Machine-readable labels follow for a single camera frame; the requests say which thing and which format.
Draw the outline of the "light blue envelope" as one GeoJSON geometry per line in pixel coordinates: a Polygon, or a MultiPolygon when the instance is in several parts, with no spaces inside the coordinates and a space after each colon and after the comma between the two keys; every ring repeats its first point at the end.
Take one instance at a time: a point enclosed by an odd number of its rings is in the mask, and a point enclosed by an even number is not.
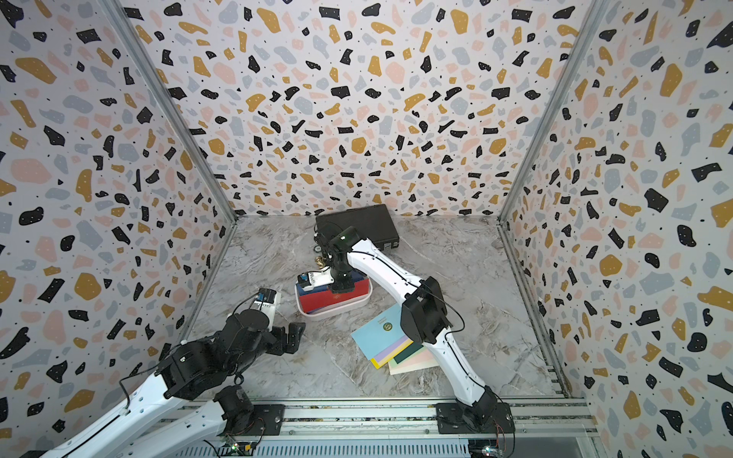
{"type": "Polygon", "coordinates": [[[402,305],[393,305],[351,333],[368,360],[403,337],[408,338],[402,330],[401,317],[402,305]]]}

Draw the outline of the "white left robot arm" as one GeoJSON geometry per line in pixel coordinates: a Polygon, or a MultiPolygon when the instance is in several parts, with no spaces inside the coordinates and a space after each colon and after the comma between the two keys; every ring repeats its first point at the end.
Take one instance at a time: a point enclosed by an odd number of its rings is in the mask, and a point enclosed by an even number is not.
{"type": "Polygon", "coordinates": [[[298,351],[305,324],[273,326],[259,309],[227,317],[222,330],[182,343],[125,400],[52,450],[30,457],[165,457],[198,442],[280,432],[284,406],[254,406],[242,374],[263,354],[298,351]]]}

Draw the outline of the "white storage tray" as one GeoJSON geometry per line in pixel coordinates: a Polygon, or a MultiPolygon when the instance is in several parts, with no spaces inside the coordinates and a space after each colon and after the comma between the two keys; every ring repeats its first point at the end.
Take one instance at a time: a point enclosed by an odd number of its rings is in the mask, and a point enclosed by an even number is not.
{"type": "Polygon", "coordinates": [[[322,320],[366,305],[372,295],[371,280],[357,270],[351,278],[353,290],[337,293],[329,268],[300,274],[295,284],[297,309],[309,319],[322,320]]]}

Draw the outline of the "dark blue envelope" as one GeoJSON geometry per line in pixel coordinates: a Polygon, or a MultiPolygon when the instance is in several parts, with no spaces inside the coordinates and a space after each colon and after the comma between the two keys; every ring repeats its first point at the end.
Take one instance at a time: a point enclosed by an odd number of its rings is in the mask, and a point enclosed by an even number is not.
{"type": "Polygon", "coordinates": [[[368,278],[362,275],[360,272],[353,271],[351,273],[351,282],[353,282],[354,284],[359,284],[359,282],[364,282],[367,279],[368,278]]]}

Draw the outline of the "red envelope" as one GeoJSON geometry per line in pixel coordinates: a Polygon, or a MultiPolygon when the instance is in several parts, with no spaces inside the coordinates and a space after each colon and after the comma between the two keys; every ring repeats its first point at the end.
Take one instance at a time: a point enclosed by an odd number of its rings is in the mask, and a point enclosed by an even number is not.
{"type": "Polygon", "coordinates": [[[355,290],[346,294],[335,294],[328,287],[319,287],[306,292],[297,284],[295,292],[299,309],[307,315],[315,316],[367,298],[371,294],[371,282],[370,280],[359,282],[355,284],[355,290]]]}

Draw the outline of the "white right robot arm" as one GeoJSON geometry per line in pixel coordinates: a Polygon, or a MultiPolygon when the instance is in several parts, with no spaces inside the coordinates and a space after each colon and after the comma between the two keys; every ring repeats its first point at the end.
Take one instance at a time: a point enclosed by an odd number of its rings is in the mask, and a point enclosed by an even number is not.
{"type": "Polygon", "coordinates": [[[325,266],[319,274],[311,274],[309,282],[336,294],[354,290],[354,271],[376,282],[401,305],[404,334],[423,345],[448,378],[461,422],[476,432],[494,423],[499,397],[473,370],[455,340],[457,330],[448,317],[452,306],[446,303],[438,280],[408,272],[353,227],[337,232],[316,228],[314,240],[325,266]]]}

